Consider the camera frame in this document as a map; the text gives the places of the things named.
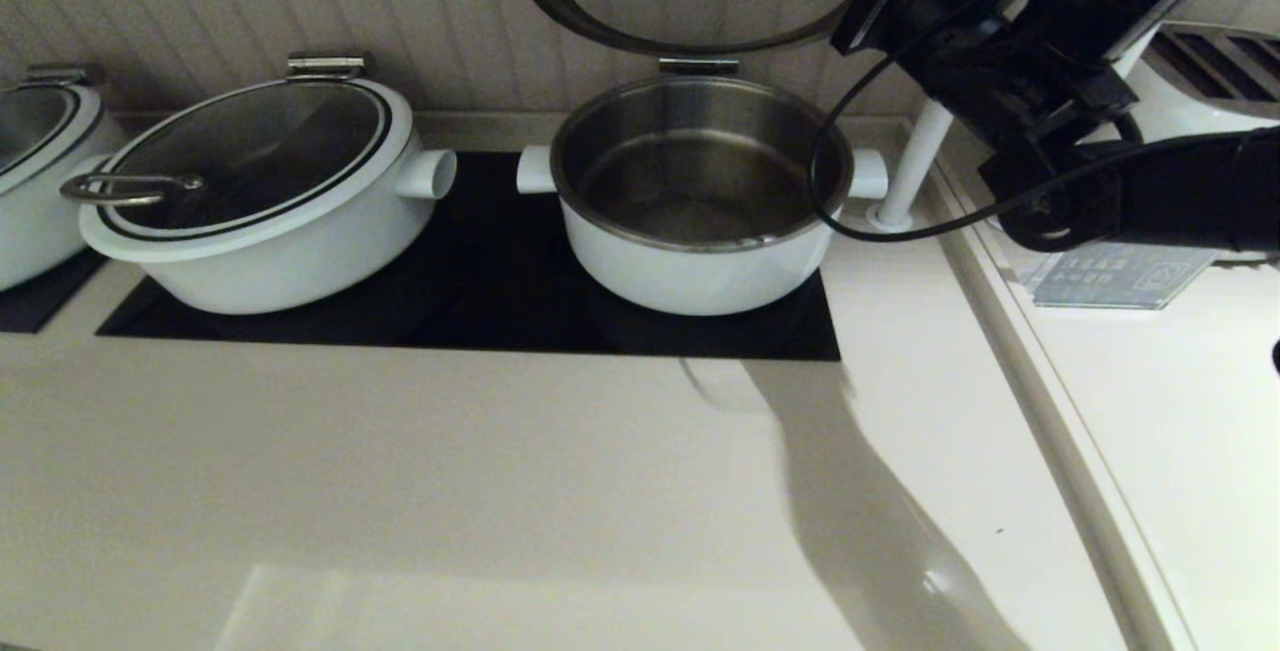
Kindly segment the white pot steel interior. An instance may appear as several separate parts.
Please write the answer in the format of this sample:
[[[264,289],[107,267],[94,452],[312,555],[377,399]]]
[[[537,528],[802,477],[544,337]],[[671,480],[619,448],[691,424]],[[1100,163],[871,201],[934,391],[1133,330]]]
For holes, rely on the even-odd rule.
[[[669,315],[762,308],[817,272],[849,200],[888,165],[813,105],[730,77],[664,75],[588,101],[520,153],[520,194],[556,194],[575,258],[623,301]]]
[[[279,312],[338,294],[402,255],[452,189],[457,155],[419,139],[420,153],[403,159],[392,180],[298,230],[225,255],[136,265],[183,304],[218,315]]]
[[[79,206],[60,187],[82,165],[123,148],[127,136],[106,109],[96,133],[70,159],[0,196],[0,292],[50,271],[84,249]]]

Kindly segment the white retro toaster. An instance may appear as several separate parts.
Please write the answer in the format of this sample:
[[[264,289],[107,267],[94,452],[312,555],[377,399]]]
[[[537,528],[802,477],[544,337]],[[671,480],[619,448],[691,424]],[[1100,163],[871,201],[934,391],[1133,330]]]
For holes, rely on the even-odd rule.
[[[1280,35],[1167,22],[1126,82],[1148,142],[1280,127]]]

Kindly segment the clear acrylic sign holder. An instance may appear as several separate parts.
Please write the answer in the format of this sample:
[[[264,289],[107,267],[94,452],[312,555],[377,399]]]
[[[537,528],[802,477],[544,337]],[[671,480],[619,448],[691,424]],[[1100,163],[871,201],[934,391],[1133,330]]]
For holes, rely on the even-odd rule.
[[[1047,255],[1018,278],[1046,308],[1157,312],[1217,258],[1217,249],[1092,244]]]

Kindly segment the large black induction cooktop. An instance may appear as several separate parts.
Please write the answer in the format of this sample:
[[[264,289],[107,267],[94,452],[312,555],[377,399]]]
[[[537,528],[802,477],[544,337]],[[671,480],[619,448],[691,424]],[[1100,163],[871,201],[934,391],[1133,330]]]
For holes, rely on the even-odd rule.
[[[838,361],[822,278],[760,310],[680,317],[607,292],[575,258],[557,200],[518,194],[515,153],[462,153],[460,178],[397,260],[316,303],[214,315],[143,279],[99,336],[645,358]]]

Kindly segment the small black induction cooktop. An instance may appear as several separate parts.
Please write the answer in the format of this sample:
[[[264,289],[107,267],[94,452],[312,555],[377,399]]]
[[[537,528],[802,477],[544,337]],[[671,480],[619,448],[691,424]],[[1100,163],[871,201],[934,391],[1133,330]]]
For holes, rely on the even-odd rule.
[[[105,256],[83,249],[50,271],[0,292],[0,333],[37,335],[105,262]]]

